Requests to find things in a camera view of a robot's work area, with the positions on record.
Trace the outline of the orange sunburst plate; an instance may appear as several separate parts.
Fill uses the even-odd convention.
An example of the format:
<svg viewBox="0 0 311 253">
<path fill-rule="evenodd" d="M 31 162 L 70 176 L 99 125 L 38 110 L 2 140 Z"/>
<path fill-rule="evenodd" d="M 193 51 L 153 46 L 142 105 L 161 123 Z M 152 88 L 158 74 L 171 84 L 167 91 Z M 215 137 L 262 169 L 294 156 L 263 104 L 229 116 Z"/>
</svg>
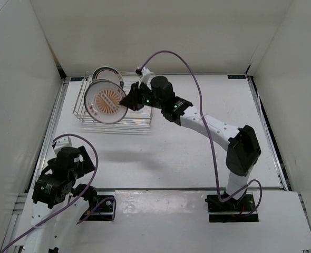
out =
<svg viewBox="0 0 311 253">
<path fill-rule="evenodd" d="M 127 114 L 120 101 L 126 97 L 123 88 L 107 79 L 93 81 L 84 94 L 84 106 L 89 116 L 101 124 L 115 124 Z"/>
</svg>

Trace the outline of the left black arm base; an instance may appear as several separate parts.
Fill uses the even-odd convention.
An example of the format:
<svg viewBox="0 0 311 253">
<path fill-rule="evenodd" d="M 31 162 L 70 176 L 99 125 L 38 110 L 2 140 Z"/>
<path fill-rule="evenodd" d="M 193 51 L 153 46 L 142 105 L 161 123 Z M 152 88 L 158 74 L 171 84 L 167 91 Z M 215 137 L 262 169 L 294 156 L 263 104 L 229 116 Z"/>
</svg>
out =
<svg viewBox="0 0 311 253">
<path fill-rule="evenodd" d="M 112 194 L 100 194 L 88 210 L 81 215 L 78 223 L 85 221 L 114 221 L 116 213 L 116 199 Z"/>
</svg>

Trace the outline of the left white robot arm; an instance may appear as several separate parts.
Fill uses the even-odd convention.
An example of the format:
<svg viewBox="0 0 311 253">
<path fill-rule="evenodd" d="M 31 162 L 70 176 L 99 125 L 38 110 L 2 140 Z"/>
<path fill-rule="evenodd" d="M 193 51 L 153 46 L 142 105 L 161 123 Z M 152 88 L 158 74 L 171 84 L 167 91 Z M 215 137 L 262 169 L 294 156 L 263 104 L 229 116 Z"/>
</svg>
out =
<svg viewBox="0 0 311 253">
<path fill-rule="evenodd" d="M 81 216 L 95 209 L 96 190 L 77 179 L 93 172 L 95 166 L 84 146 L 63 147 L 48 160 L 32 194 L 32 231 L 26 236 L 24 252 L 61 252 Z"/>
</svg>

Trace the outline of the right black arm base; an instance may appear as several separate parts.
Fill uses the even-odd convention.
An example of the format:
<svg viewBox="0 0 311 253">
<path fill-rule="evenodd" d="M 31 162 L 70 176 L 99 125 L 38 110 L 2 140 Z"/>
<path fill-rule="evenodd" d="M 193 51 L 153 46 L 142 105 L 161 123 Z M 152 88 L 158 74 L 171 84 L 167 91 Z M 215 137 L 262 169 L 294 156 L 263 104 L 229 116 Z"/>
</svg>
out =
<svg viewBox="0 0 311 253">
<path fill-rule="evenodd" d="M 210 223 L 258 222 L 255 200 L 252 193 L 245 194 L 241 200 L 220 202 L 216 194 L 207 195 Z"/>
</svg>

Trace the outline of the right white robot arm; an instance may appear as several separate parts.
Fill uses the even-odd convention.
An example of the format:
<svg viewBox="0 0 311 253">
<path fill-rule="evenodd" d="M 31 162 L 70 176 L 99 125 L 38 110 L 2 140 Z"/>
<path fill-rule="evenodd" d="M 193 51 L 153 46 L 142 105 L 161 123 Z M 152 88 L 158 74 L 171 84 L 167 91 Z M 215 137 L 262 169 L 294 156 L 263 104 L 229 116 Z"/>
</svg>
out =
<svg viewBox="0 0 311 253">
<path fill-rule="evenodd" d="M 133 111 L 144 106 L 157 108 L 169 122 L 194 130 L 208 137 L 211 144 L 222 147 L 226 151 L 229 178 L 219 200 L 228 210 L 237 210 L 243 203 L 252 168 L 261 155 L 254 129 L 248 125 L 239 128 L 204 115 L 190 101 L 176 96 L 172 84 L 164 76 L 152 78 L 150 84 L 150 87 L 144 83 L 132 84 L 120 105 Z"/>
</svg>

